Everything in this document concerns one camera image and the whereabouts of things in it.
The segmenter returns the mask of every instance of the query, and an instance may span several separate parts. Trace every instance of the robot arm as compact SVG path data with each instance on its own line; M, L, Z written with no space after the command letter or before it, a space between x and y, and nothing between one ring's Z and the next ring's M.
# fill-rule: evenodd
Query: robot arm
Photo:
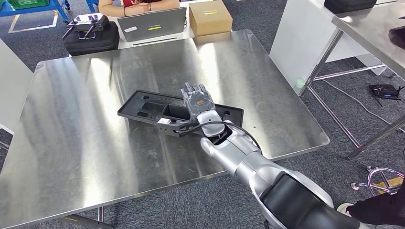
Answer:
M222 121L205 88L182 89L191 117L200 125ZM303 174L281 167L261 154L244 131L225 120L202 126L203 150L232 176L250 187L264 217L277 229L366 229L333 209L331 197Z

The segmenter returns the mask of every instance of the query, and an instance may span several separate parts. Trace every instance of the green crate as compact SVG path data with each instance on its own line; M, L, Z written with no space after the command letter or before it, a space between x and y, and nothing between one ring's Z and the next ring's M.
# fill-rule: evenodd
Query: green crate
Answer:
M6 1L6 0L0 0L0 10L1 10L1 8L3 7L3 4L4 4L5 1Z
M7 1L16 10L32 8L37 6L47 6L49 4L49 0L7 0Z

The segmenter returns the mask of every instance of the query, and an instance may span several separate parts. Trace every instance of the person's hand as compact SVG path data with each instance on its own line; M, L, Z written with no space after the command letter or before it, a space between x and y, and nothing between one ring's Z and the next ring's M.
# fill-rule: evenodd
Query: person's hand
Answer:
M146 13L147 11L148 11L147 2L141 2L136 5L128 6L125 9L125 12L128 16L143 14L143 13Z

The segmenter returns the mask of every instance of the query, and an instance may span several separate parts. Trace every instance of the robot finger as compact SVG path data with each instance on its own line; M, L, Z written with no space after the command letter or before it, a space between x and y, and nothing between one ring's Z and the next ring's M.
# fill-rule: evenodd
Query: robot finger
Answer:
M202 92L206 92L207 90L205 89L205 86L204 86L204 84L200 84L200 85L198 85L199 87L200 87L200 90L202 91Z
M192 92L192 88L191 88L189 82L186 82L186 87L187 87L187 90L188 90L189 92Z
M193 84L192 87L194 88L194 90L195 90L196 92L199 92L199 91L200 91L200 89L197 87L197 85Z

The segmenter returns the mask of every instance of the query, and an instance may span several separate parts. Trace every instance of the red shirt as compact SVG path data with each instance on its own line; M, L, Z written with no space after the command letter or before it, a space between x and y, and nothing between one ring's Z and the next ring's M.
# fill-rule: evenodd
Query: red shirt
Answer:
M161 0L123 0L125 7L129 7L129 6L141 3L141 2L157 2L157 1L161 1Z

